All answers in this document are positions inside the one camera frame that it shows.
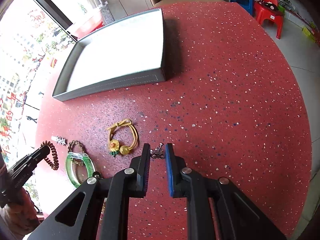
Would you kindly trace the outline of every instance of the green bangle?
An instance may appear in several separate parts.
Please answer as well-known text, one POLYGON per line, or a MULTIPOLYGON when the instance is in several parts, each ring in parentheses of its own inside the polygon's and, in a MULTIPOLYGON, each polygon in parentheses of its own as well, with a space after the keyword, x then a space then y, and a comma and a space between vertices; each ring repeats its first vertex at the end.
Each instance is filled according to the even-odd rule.
POLYGON ((92 174, 96 171, 93 165, 92 160, 89 158, 89 155, 86 153, 74 153, 68 152, 67 159, 66 159, 66 170, 69 180, 76 188, 79 187, 81 184, 79 183, 78 178, 73 172, 72 169, 72 161, 73 159, 82 160, 84 162, 85 167, 87 168, 88 178, 92 177, 92 174))

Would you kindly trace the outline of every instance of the yellow cord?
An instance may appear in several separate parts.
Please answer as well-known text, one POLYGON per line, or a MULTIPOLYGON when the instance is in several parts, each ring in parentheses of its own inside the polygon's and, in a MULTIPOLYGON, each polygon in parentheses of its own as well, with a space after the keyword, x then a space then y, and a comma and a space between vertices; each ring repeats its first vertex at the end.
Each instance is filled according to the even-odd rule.
POLYGON ((121 122, 116 122, 115 124, 113 124, 112 126, 108 127, 107 130, 110 132, 109 133, 109 144, 111 141, 111 138, 115 132, 115 130, 117 129, 117 127, 121 127, 121 126, 129 126, 132 135, 133 135, 133 142, 132 144, 128 147, 128 150, 132 150, 138 143, 138 132, 136 130, 136 128, 133 126, 132 121, 130 119, 123 119, 121 122))

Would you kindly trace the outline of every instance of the tile floor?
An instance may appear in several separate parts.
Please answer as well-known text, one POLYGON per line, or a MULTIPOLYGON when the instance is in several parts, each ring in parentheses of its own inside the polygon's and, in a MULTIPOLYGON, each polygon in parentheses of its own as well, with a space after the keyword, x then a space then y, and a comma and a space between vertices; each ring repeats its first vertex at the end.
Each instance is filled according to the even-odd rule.
POLYGON ((266 21, 263 28, 277 44, 297 79, 306 105, 311 141, 312 167, 307 199, 300 220, 290 240, 295 240, 311 220, 320 199, 320 47, 311 42, 302 29, 284 20, 281 39, 276 38, 276 26, 266 21))

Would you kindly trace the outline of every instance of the yellow bracelet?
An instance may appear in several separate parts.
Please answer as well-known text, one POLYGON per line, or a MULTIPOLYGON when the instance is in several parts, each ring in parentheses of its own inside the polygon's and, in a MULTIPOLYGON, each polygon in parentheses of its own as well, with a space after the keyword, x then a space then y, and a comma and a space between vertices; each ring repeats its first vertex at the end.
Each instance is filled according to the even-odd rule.
POLYGON ((114 125, 107 128, 109 130, 109 149, 110 155, 116 157, 116 155, 120 152, 122 155, 127 155, 138 143, 138 132, 136 128, 133 126, 132 121, 130 119, 124 119, 121 122, 116 122, 114 125), (133 135, 133 142, 130 146, 122 145, 120 147, 120 143, 118 140, 112 139, 115 130, 117 127, 121 126, 129 126, 132 135, 133 135))

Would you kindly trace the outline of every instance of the small metal trinket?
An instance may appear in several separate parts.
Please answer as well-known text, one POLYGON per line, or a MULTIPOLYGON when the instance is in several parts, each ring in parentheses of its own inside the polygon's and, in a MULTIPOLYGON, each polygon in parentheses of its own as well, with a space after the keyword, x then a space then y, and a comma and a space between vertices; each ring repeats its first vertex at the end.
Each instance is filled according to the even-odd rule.
POLYGON ((163 146, 163 143, 160 143, 160 146, 158 146, 156 149, 151 149, 150 153, 151 153, 151 158, 153 159, 164 159, 164 153, 163 150, 161 149, 163 146))
POLYGON ((55 141, 57 144, 66 145, 66 139, 60 136, 51 136, 51 140, 55 141))

